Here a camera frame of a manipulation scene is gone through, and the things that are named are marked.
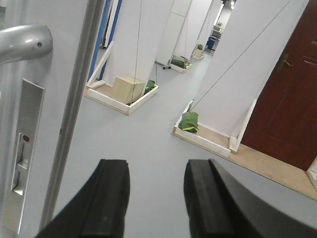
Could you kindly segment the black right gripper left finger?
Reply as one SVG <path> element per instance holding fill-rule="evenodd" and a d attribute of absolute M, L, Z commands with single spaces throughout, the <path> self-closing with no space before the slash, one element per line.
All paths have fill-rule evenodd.
<path fill-rule="evenodd" d="M 101 159 L 82 188 L 39 238 L 121 238 L 130 195 L 125 160 Z"/>

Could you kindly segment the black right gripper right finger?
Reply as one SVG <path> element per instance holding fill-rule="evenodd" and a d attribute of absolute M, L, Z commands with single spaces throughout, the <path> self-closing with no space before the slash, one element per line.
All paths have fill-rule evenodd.
<path fill-rule="evenodd" d="M 315 228 L 269 205 L 215 160 L 189 160 L 183 191 L 193 238 L 317 236 Z"/>

